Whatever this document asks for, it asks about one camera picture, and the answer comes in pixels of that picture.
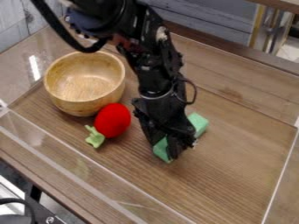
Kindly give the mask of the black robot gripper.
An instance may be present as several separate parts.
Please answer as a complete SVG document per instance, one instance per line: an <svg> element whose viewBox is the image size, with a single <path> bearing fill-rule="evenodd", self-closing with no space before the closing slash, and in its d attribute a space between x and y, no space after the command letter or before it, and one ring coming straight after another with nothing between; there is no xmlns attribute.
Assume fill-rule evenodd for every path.
<svg viewBox="0 0 299 224"><path fill-rule="evenodd" d="M169 75L163 69L135 71L139 97L132 100L145 139L151 145L167 136L167 153L171 159L193 147L195 128L185 115L185 107L195 103L196 95L187 101L187 84L192 82L180 72Z"/></svg>

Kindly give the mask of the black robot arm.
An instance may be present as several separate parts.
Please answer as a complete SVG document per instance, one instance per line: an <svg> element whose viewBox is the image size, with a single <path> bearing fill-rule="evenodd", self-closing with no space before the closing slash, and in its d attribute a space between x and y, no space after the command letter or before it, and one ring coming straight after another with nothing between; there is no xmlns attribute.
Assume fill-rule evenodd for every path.
<svg viewBox="0 0 299 224"><path fill-rule="evenodd" d="M176 159L196 142L196 129L185 115L185 107L196 99L187 97L192 82L181 74L183 55L176 51L161 16L139 0L61 0L69 28L97 40L84 46L64 28L45 0L29 1L60 38L79 52L95 53L107 42L115 43L139 81L132 105L147 141L152 146L165 141L165 156Z"/></svg>

